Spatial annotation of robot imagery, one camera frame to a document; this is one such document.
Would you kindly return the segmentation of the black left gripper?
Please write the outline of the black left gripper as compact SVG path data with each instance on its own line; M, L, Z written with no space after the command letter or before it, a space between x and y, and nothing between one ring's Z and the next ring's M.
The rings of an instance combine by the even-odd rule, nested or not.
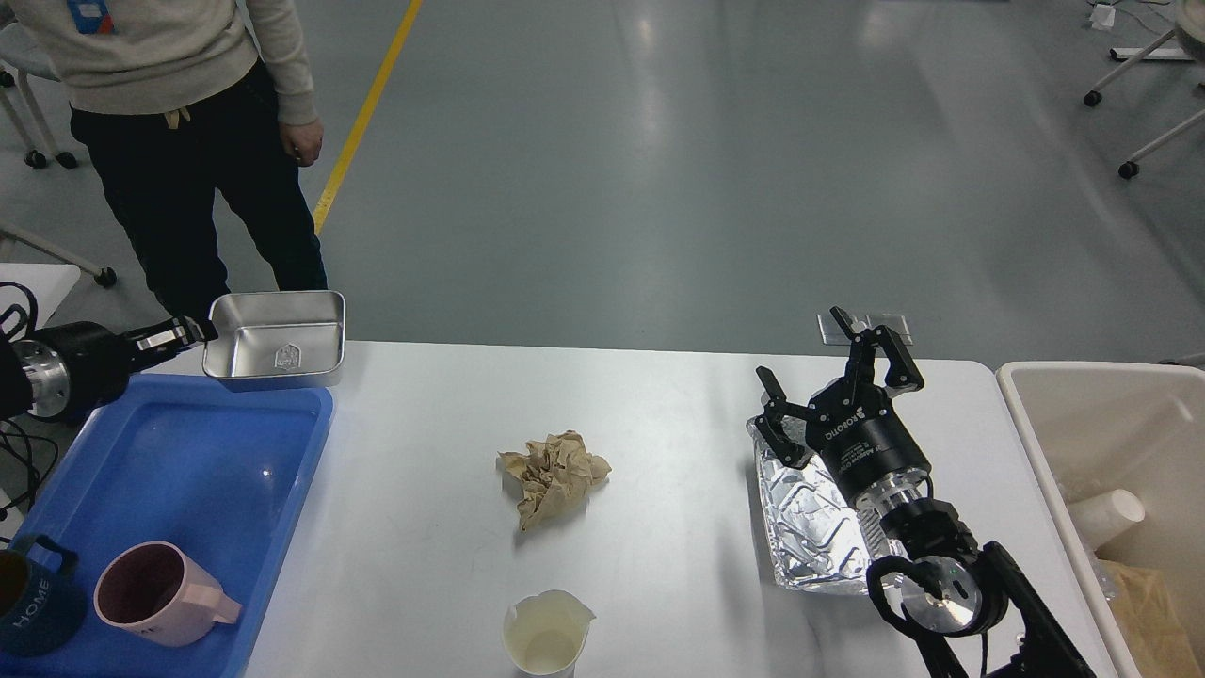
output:
M214 322L189 316L134 328L123 336L94 322L46 328L42 343L65 369L66 383L53 387L55 400L46 403L42 419L80 420L123 395L133 362L166 362L195 344L214 340L218 340Z

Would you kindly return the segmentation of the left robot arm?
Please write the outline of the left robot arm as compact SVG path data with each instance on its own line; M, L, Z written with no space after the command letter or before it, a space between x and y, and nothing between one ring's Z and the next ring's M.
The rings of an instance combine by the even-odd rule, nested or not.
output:
M196 344L218 338L214 322L174 316L169 320L114 334L96 322L36 328L39 301L30 288L2 282L24 300L8 305L2 322L1 409L4 419L33 415L41 421L67 421L116 402L133 375L167 362Z

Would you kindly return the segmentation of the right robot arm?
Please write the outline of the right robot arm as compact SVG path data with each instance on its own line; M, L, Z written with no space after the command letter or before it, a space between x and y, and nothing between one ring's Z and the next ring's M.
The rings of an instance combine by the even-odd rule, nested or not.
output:
M844 373L794 403L759 366L763 409L750 428L778 468L823 468L835 507L856 512L878 617L912 639L933 677L964 677L950 639L986 638L1010 611L1023 623L1019 648L994 676L1092 676L1016 559L997 541L978 544L956 507L934 496L931 464L892 403L924 387L901 335L839 306L830 314L850 343Z

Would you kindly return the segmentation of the person's hand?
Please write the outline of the person's hand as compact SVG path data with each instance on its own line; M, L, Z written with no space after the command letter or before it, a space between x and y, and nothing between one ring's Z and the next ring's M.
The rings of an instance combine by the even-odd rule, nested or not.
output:
M287 124L280 120L277 128L284 153L293 163L301 169L315 166L327 138L327 126L323 122L315 119L305 124Z

